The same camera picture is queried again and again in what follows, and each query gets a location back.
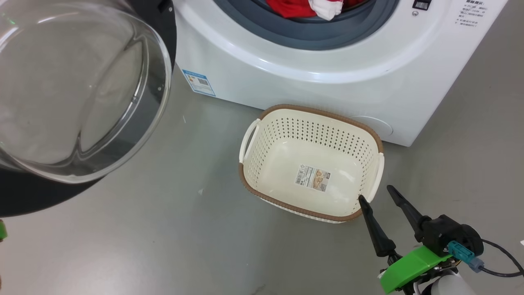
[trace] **white basket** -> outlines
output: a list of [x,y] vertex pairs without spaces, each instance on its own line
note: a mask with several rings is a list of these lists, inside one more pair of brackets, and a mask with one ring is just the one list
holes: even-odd
[[330,223],[358,217],[358,196],[371,202],[384,170],[382,142],[370,127],[291,105],[271,107],[249,126],[239,161],[250,192]]

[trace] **black cable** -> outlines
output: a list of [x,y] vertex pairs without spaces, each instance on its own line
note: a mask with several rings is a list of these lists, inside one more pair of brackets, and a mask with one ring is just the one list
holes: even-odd
[[488,273],[490,275],[493,275],[493,276],[498,276],[498,277],[503,277],[503,278],[514,278],[514,277],[518,277],[518,276],[524,276],[524,268],[522,268],[522,266],[519,264],[519,262],[515,259],[515,257],[513,257],[513,255],[511,255],[508,251],[506,251],[506,249],[504,249],[503,247],[497,245],[496,243],[494,242],[491,242],[491,241],[488,241],[488,240],[484,240],[482,239],[482,241],[488,245],[491,245],[497,249],[499,249],[502,253],[506,254],[506,256],[509,257],[509,259],[511,259],[511,261],[513,261],[513,263],[517,266],[517,268],[519,269],[519,272],[513,272],[513,273],[500,273],[500,272],[495,272],[495,271],[492,271],[492,270],[489,270],[483,266],[479,267],[479,269],[485,273]]
[[483,266],[479,266],[478,269],[480,269],[481,271],[485,272],[485,273],[488,273],[492,276],[498,276],[498,277],[502,277],[502,278],[514,278],[514,277],[518,277],[520,275],[522,275],[519,272],[513,272],[513,273],[501,273],[501,272],[496,272],[496,271],[492,271],[492,270],[489,270]]

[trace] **sticker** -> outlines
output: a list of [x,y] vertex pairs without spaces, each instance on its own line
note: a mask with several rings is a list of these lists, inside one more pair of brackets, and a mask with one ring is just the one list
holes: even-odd
[[331,173],[327,171],[313,168],[311,166],[300,165],[295,184],[325,192],[330,177]]
[[184,73],[185,78],[188,80],[188,83],[191,85],[191,89],[193,89],[194,92],[216,97],[215,91],[213,91],[213,88],[211,88],[209,80],[206,76],[186,70],[182,70],[182,72]]
[[486,16],[488,8],[484,1],[463,0],[464,5],[460,8],[455,24],[458,26],[476,27]]

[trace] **basket handle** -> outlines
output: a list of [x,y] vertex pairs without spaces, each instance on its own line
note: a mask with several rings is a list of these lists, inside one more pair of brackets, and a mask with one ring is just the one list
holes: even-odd
[[366,201],[371,202],[375,198],[375,194],[377,193],[378,185],[380,184],[380,180],[382,179],[383,172],[384,172],[384,154],[378,153],[377,175],[375,176],[375,182],[373,183],[373,187],[371,187],[371,192],[369,192],[369,197],[366,198]]
[[[258,130],[260,129],[260,127],[258,126],[258,122],[260,122],[260,119],[256,119],[255,121],[253,121],[253,123],[251,123],[251,125],[249,125],[249,127],[247,128],[246,134],[244,134],[244,138],[242,139],[242,144],[240,145],[240,154],[238,155],[238,161],[240,163],[244,162],[246,155],[249,154],[249,151],[251,150],[251,147],[253,146],[253,138],[255,138],[255,136],[258,133]],[[247,150],[246,150],[247,141],[249,140],[251,133],[253,133],[253,137],[251,138],[251,141],[249,142],[249,146],[247,147]]]

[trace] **floor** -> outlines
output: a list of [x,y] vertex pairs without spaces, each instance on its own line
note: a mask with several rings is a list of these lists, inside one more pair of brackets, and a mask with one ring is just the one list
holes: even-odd
[[[412,147],[385,144],[372,203],[400,254],[418,244],[385,186],[423,214],[472,225],[524,263],[524,2],[510,0]],[[237,153],[260,110],[191,92],[179,71],[158,129],[85,193],[5,218],[5,294],[383,294],[362,218],[325,224],[245,190]],[[486,266],[513,272],[487,248]],[[522,278],[461,275],[479,295],[523,294]]]

